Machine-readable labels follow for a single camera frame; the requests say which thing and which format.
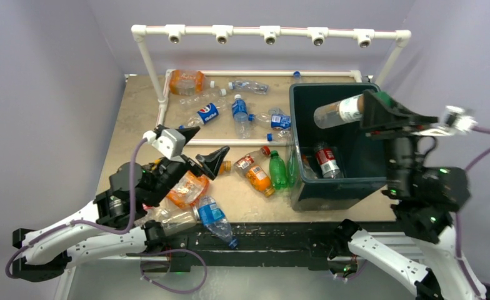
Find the green cap white label bottle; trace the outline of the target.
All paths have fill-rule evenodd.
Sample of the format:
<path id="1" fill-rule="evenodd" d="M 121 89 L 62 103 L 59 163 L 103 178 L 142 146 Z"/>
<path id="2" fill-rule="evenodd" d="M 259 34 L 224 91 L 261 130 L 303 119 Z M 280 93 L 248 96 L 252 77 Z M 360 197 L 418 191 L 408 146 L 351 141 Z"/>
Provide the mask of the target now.
<path id="1" fill-rule="evenodd" d="M 363 112 L 364 94 L 358 94 L 317 108 L 313 119 L 318 128 L 327 129 L 358 122 Z"/>

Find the small orange bottle amber cap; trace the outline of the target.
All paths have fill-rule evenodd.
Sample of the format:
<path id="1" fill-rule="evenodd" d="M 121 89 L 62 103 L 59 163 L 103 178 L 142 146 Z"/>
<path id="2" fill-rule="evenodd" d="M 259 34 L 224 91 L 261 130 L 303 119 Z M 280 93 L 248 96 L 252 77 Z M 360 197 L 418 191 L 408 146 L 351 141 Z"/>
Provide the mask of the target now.
<path id="1" fill-rule="evenodd" d="M 221 167 L 219 168 L 218 174 L 227 174 L 231 172 L 232 169 L 232 162 L 231 161 L 223 161 L 221 164 Z"/>

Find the large red label water bottle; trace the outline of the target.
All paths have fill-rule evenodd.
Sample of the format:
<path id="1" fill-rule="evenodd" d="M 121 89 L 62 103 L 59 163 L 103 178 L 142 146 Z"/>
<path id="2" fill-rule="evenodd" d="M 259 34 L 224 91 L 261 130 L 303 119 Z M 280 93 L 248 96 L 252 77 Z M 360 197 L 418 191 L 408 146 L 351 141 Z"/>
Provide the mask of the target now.
<path id="1" fill-rule="evenodd" d="M 314 152 L 323 178 L 343 178 L 343 173 L 336 161 L 332 147 L 326 142 L 317 142 L 314 145 Z"/>

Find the orange juice bottle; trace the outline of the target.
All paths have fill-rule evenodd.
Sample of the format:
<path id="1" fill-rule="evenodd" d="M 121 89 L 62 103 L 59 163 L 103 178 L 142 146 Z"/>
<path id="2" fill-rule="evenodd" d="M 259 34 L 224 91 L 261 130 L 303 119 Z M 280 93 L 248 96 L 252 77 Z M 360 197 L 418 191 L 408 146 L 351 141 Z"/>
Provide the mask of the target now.
<path id="1" fill-rule="evenodd" d="M 275 192 L 270 177 L 259 165 L 252 166 L 246 172 L 246 179 L 255 190 L 259 191 L 267 198 L 272 196 Z"/>

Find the green plastic bottle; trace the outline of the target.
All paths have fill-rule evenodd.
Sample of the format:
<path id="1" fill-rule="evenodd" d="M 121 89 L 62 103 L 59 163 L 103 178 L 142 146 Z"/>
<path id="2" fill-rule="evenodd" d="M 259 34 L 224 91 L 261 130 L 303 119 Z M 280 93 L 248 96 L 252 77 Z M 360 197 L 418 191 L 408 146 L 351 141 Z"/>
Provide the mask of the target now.
<path id="1" fill-rule="evenodd" d="M 277 151 L 272 151 L 269 160 L 269 173 L 275 190 L 288 187 L 286 164 Z"/>

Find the red cap red label bottle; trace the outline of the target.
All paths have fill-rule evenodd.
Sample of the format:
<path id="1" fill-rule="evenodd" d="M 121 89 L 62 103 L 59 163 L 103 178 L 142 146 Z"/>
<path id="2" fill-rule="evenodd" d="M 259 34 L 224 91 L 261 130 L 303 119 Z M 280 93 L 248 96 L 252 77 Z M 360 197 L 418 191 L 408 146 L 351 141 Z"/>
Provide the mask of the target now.
<path id="1" fill-rule="evenodd" d="M 260 165 L 271 154 L 271 150 L 267 146 L 262 146 L 256 151 L 249 152 L 239 158 L 234 163 L 234 170 L 240 175 L 245 176 L 249 169 L 255 165 Z"/>

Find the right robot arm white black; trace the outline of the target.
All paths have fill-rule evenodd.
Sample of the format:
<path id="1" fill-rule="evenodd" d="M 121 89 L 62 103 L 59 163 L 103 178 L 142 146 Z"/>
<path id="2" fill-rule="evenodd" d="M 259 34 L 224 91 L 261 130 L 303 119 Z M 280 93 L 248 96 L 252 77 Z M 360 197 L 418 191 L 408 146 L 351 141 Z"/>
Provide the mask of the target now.
<path id="1" fill-rule="evenodd" d="M 381 140 L 386 166 L 384 195 L 400 230 L 421 250 L 424 261 L 406 258 L 377 241 L 357 223 L 345 219 L 331 237 L 332 255 L 357 255 L 388 273 L 416 299 L 490 299 L 490 286 L 473 273 L 459 245 L 453 213 L 470 198 L 466 171 L 427 167 L 422 138 L 467 134 L 476 122 L 472 112 L 448 106 L 444 121 L 412 112 L 385 92 L 364 91 L 361 130 Z"/>

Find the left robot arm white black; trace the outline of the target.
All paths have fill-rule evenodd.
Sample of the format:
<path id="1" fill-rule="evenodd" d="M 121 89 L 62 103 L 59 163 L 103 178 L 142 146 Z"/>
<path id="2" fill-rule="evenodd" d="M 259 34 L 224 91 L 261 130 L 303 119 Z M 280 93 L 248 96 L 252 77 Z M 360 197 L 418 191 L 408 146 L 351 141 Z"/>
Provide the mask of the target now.
<path id="1" fill-rule="evenodd" d="M 42 229 L 19 228 L 12 234 L 16 252 L 4 271 L 11 279 L 43 282 L 95 259 L 122 254 L 160 255 L 166 235 L 157 221 L 135 222 L 158 207 L 186 173 L 215 179 L 228 146 L 190 158 L 185 145 L 199 127 L 159 125 L 144 133 L 130 160 L 109 177 L 109 188 L 64 219 Z"/>

